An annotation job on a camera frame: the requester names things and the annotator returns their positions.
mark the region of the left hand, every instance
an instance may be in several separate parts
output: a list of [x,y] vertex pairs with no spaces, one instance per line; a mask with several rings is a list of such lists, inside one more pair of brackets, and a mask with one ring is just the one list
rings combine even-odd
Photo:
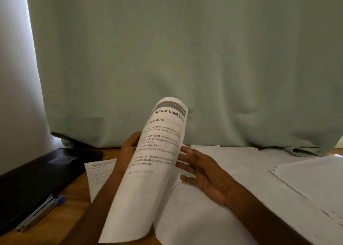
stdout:
[[120,149],[120,154],[116,162],[116,168],[120,173],[124,174],[132,157],[135,153],[139,138],[141,137],[142,130],[133,133]]

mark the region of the curtain fold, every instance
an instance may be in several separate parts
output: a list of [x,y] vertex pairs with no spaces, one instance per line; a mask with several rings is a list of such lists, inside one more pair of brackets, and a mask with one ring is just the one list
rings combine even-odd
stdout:
[[28,0],[50,130],[120,146],[154,104],[185,143],[324,155],[343,135],[342,0]]

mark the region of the green curtain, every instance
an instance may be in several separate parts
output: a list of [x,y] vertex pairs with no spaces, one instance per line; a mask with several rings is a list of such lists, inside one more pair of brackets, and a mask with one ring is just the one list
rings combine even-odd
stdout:
[[343,0],[28,0],[51,132],[116,147],[163,97],[185,144],[324,155],[343,135]]

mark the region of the hand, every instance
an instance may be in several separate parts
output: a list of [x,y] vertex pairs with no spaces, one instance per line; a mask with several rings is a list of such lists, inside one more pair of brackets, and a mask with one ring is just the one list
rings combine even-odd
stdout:
[[194,174],[195,178],[180,175],[180,179],[199,187],[211,200],[226,205],[228,191],[234,179],[212,157],[186,146],[181,151],[187,155],[179,154],[178,160],[187,164],[176,162],[176,166]]
[[129,137],[120,149],[120,154],[116,162],[116,167],[119,169],[120,173],[125,173],[129,163],[135,153],[139,138],[141,137],[142,130],[133,133]]

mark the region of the right hand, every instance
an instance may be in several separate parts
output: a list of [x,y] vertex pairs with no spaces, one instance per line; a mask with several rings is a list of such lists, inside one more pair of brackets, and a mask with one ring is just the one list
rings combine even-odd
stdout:
[[178,160],[187,164],[177,161],[176,167],[194,174],[195,178],[180,175],[180,179],[200,188],[211,200],[226,205],[228,191],[235,180],[211,156],[186,146],[181,151],[187,155],[179,154]]

